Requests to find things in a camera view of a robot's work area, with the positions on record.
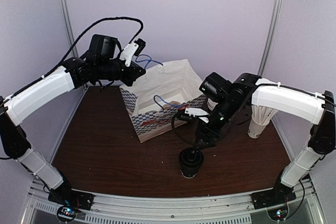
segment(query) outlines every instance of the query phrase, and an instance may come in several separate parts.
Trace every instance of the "brown tabletop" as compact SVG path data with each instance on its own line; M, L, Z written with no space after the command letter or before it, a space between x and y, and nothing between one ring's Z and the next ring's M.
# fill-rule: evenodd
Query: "brown tabletop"
M136 197L192 197L242 193L272 187L289 164L270 123L260 138L237 126L218 146L203 150L204 165L193 179L180 173L177 157L189 145L172 131L140 143L118 87L91 87L80 104L53 162L74 189ZM177 130L192 139L193 125Z

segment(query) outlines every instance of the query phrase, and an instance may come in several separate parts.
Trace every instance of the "white paper bag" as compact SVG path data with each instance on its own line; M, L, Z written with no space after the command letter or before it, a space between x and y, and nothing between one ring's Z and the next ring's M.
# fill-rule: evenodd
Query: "white paper bag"
M185 59L154 66L138 78L133 86L120 86L122 98L140 142L172 129L171 119L178 108L165 105L160 99L156 99L159 104L165 105L162 110L153 100L155 95L168 103L200 108L206 99L199 90L201 83L202 80ZM178 127L184 123L177 121L175 125Z

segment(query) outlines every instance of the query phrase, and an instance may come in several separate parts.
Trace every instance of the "metal frame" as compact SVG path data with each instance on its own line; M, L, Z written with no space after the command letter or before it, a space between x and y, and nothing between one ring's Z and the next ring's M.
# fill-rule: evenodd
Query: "metal frame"
M274 0L274 5L273 5L273 12L272 12L272 17L271 17L271 23L269 25L269 30L268 30L268 35L266 39L266 44L264 48L264 53L263 57L260 62L259 70L258 70L258 75L263 76L265 73L266 69L266 64L268 61L268 57L271 51L274 35L275 35L275 29L278 24L278 19L280 15L280 10L281 10L281 5L282 5L282 0Z
M303 182L306 199L315 224L325 224L323 212L316 196L311 180ZM294 187L297 199L301 200L301 185ZM116 195L94 194L91 211L76 220L84 223L231 223L230 220L241 220L237 223L251 223L250 215L266 209L255 210L251 201L251 193L226 196L193 197L193 198L135 198ZM30 224L34 217L34 209L55 214L59 204L49 202L48 194L43 191L43 184L35 180L29 190L28 201L21 224Z
M66 30L67 30L67 37L68 37L69 45L72 45L75 39L74 39L74 32L72 31L72 26L70 22L70 15L69 15L67 0L60 0L60 2L61 2L63 18L64 18ZM78 52L77 52L76 47L73 48L72 55L74 57L78 57Z

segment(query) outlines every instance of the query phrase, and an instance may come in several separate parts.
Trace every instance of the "black cable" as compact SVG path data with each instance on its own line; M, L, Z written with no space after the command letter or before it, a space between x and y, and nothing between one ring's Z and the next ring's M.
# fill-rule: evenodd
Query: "black cable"
M157 100L155 99L156 97L158 97L161 101L163 101L165 104L167 104L167 105L169 105L169 106L171 106L171 107L174 107L174 108L178 108L178 109L180 109L180 108L182 108L184 105L185 105L185 103L182 103L182 104L172 104L172 103L169 103L169 102L166 102L161 96L159 96L159 95L155 95L155 96L153 96L153 100L154 100L154 102L158 105L158 106L160 106L161 107L161 109L162 109L162 111L164 111L164 107L161 105L161 104L159 104L158 102L157 102Z
M46 186L46 185L44 185L44 186L43 186L43 191L44 191L45 193L48 193L48 194L50 194L50 191L45 191L45 188L47 188L47 186Z
M3 101L2 103L1 103L1 105L0 105L0 108L6 103L6 102L8 102L9 101L9 99L6 99L5 101Z
M195 118L208 118L209 115L193 115Z
M249 114L248 113L244 113L244 115L245 116L247 116L248 118L247 119L245 119L244 121L242 121L242 122L239 122L239 123L236 123L236 126L241 126L241 125L243 125L244 123L247 123L248 121L250 121L251 120L251 116L249 116Z
M139 33L142 31L143 29L143 22L137 18L131 18L131 17L111 17L111 18L102 18L94 23L92 23L88 28L86 28L78 37L77 39L73 42L73 44L70 46L69 50L66 52L66 54L62 57L62 59L57 63L57 65L55 65L49 72L47 72L44 75L44 78L49 76L50 74L52 74L59 66L61 66L61 64L64 62L64 60L68 57L68 55L71 53L71 51L73 50L73 48L75 47L75 45L77 44L77 42L83 37L83 35L89 31L92 27L94 27L95 25L99 24L100 22L103 21L107 21L107 20L130 20L130 21L135 21L138 22L140 24L140 29L136 32L136 34L132 37L132 39L130 40L130 42L132 42L134 40L134 38L136 36L139 35ZM121 49L120 43L117 43L117 46L119 49ZM18 91L16 91L11 98L17 96L18 94L20 94L21 92L23 92L24 90L26 90L27 88L31 87L32 85L38 83L40 80L42 80L43 78L40 77L38 79L36 79L35 81L31 82L28 85L25 85L23 88L19 89Z
M118 41L118 39L117 39L116 43L117 43L117 47L118 47L118 49L119 49L119 53L118 53L118 55L117 55L117 59L120 59L120 55L121 55L121 52L123 51L123 49L122 49L121 44L120 44L120 42Z
M58 203L59 204L61 204L61 205L63 205L63 206L68 206L68 204L66 204L66 202L65 201L62 201L61 199L59 199L59 196L58 195L55 195L52 191L51 191L51 189L50 189L50 187L47 185L47 183L45 183L42 179L40 179L40 178L38 178L43 184L44 184L44 187L43 187L43 191L45 192L45 193L48 193L48 192L46 192L45 191L45 188L49 191L49 193L58 201Z
M10 160L10 159L13 159L11 157L0 157L0 160Z
M110 83L106 84L103 87L100 87L99 92L101 93L104 89L107 89L109 86L111 86L112 84L114 84L114 81L111 81Z
M302 190L303 190L303 195L302 195L302 199L301 199L301 202L300 204L298 205L298 207L295 209L295 211L288 217L286 217L286 220L288 220L289 218L291 218L294 214L296 214L296 212L299 210L299 208L301 207L304 199L305 199L305 194L306 194L306 190L304 189L305 187L303 186L303 183L299 180L301 186L302 186Z

